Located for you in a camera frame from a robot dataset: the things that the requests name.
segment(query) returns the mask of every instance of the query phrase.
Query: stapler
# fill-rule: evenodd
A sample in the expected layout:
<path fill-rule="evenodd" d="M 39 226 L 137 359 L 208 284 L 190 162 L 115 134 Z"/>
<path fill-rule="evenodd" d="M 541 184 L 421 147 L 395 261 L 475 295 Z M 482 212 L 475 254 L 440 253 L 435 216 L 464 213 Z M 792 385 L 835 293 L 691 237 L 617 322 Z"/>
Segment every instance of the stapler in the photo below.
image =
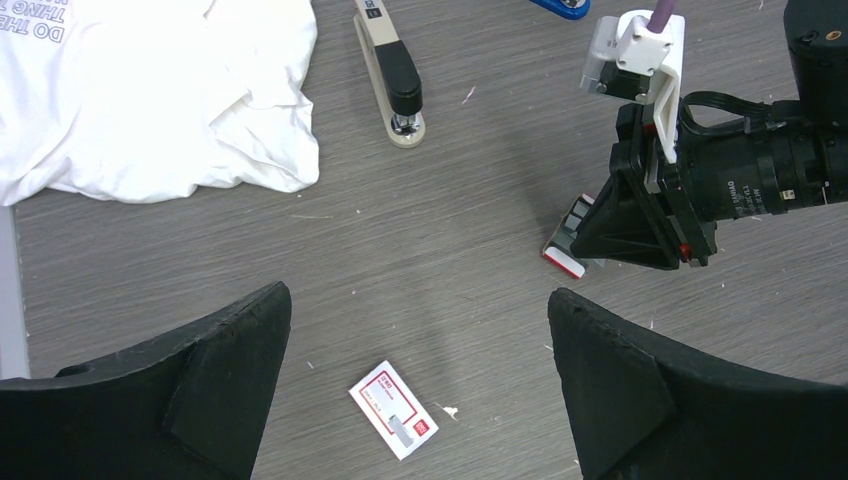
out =
<path fill-rule="evenodd" d="M 589 13 L 591 0 L 530 0 L 568 20 L 580 20 Z"/>
<path fill-rule="evenodd" d="M 353 23 L 389 140 L 398 147 L 412 148 L 421 143 L 425 132 L 418 69 L 385 4 L 357 0 L 356 6 Z"/>
<path fill-rule="evenodd" d="M 562 217 L 551 238 L 542 247 L 544 258 L 576 279 L 583 278 L 589 268 L 589 262 L 575 257 L 570 247 L 577 238 L 577 226 L 589 213 L 594 203 L 595 200 L 586 194 L 577 197 L 571 209 Z M 592 262 L 601 267 L 606 263 L 604 259 L 592 260 Z"/>

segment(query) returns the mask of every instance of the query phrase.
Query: beige stapler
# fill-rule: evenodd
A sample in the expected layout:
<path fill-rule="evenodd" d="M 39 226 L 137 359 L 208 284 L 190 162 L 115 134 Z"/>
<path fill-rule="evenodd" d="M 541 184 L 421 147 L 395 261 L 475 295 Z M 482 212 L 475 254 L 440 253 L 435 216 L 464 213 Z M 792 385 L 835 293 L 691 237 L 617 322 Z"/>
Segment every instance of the beige stapler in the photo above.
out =
<path fill-rule="evenodd" d="M 389 140 L 412 148 L 424 139 L 421 78 L 381 0 L 356 0 L 356 34 Z"/>

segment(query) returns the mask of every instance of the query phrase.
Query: blue object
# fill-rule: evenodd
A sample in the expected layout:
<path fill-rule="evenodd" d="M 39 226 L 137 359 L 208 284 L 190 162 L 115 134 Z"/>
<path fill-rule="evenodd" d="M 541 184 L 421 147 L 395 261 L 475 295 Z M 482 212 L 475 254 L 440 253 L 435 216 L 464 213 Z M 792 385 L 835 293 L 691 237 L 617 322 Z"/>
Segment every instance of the blue object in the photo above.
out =
<path fill-rule="evenodd" d="M 568 20 L 580 20 L 589 13 L 591 0 L 530 0 Z"/>

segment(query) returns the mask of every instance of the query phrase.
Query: white card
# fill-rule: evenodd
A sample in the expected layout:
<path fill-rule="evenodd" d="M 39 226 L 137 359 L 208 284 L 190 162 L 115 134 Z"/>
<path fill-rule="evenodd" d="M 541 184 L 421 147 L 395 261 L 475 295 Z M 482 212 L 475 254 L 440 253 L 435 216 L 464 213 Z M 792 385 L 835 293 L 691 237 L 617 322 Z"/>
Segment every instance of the white card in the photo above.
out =
<path fill-rule="evenodd" d="M 350 395 L 398 460 L 439 430 L 388 360 L 351 388 Z"/>

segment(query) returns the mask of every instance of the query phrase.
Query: red logo on card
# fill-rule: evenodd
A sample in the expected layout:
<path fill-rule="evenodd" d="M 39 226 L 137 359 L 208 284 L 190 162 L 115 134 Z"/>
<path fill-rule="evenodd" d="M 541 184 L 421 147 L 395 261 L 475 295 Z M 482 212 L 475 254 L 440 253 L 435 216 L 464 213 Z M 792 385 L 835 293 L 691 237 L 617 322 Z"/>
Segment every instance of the red logo on card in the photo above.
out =
<path fill-rule="evenodd" d="M 416 423 L 412 428 L 415 429 L 415 433 L 417 433 L 419 437 L 427 433 L 427 430 L 430 430 L 430 427 L 427 426 L 427 422 L 424 420 L 418 420 L 418 423 Z"/>

